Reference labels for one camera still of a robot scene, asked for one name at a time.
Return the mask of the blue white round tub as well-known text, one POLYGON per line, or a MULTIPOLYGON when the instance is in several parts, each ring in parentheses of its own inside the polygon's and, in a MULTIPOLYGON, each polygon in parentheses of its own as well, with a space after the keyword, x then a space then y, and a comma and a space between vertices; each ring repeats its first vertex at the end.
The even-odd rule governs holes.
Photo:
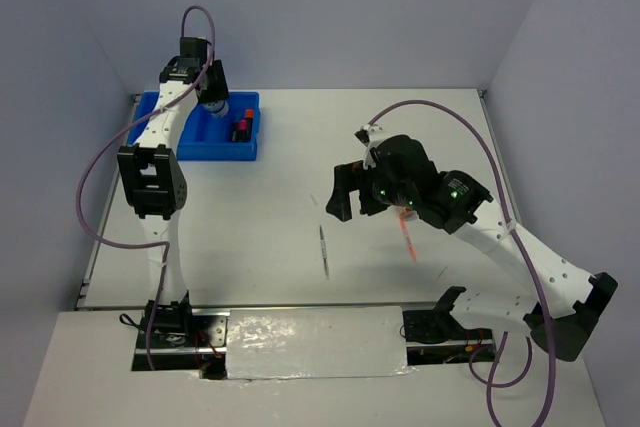
POLYGON ((216 119, 224 118, 229 112, 229 106, 226 100, 221 100, 221 101, 212 102, 212 103, 203 103, 202 107, 213 118, 216 118, 216 119))

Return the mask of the blue ink pen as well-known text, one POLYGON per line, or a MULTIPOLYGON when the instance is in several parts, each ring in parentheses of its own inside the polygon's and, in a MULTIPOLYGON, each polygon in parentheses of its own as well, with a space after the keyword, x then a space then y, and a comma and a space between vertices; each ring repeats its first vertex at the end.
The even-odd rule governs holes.
POLYGON ((319 225, 319 239, 320 239, 321 256, 322 256, 322 262, 323 262, 323 271, 324 271, 326 280, 329 280, 330 273, 329 273, 329 265, 328 265, 328 252, 327 252, 327 245, 326 245, 326 237, 325 237, 325 233, 322 225, 319 225))

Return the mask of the blue cap highlighter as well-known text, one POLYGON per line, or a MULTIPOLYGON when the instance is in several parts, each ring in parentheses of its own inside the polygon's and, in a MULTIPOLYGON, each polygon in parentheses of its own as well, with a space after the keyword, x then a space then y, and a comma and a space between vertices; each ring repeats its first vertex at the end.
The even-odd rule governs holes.
POLYGON ((236 142, 239 122, 233 122, 231 125, 230 142, 236 142))

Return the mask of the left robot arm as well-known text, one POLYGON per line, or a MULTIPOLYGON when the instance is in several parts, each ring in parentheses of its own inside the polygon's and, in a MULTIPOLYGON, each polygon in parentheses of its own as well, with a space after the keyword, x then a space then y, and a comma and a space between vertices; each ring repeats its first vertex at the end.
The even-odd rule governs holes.
POLYGON ((198 104, 225 102, 229 97, 221 64, 212 53, 211 43, 204 38, 180 38, 179 54, 159 75, 158 97, 143 130, 117 153, 126 201, 152 245, 147 258, 156 290, 141 321, 150 351, 167 340, 185 345, 196 332, 180 259, 179 219, 188 187, 177 150, 187 119, 198 104))

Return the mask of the pink cap highlighter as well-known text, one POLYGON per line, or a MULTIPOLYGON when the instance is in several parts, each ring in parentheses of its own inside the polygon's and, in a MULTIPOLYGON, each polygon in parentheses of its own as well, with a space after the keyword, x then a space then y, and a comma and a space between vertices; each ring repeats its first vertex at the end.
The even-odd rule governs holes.
POLYGON ((237 142, 248 142, 251 137, 250 133, 251 122, 243 118, 237 124, 236 129, 236 141, 237 142))

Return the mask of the orange cap highlighter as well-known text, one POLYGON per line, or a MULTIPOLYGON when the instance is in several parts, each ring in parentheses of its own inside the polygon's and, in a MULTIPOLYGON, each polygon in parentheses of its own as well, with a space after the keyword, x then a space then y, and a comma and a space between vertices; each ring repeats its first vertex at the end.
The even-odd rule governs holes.
POLYGON ((255 111, 253 109, 246 109, 244 114, 244 119, 246 121, 248 131, 252 130, 254 118, 255 118, 255 111))

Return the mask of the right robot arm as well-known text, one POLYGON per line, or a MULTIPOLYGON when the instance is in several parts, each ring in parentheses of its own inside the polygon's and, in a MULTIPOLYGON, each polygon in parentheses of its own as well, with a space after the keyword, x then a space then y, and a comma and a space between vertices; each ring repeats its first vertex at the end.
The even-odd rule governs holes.
POLYGON ((478 249, 527 291, 519 297, 491 297, 450 287, 437 303, 436 330, 446 338, 475 328, 517 332, 549 356, 575 361, 617 281, 606 272, 593 274, 571 264, 517 221, 507 220, 486 187, 465 172, 438 170, 419 141, 406 134, 387 135, 378 126, 355 136, 365 155, 335 166, 328 214, 341 222, 351 220, 352 192, 359 196, 363 215, 407 208, 431 227, 478 249))

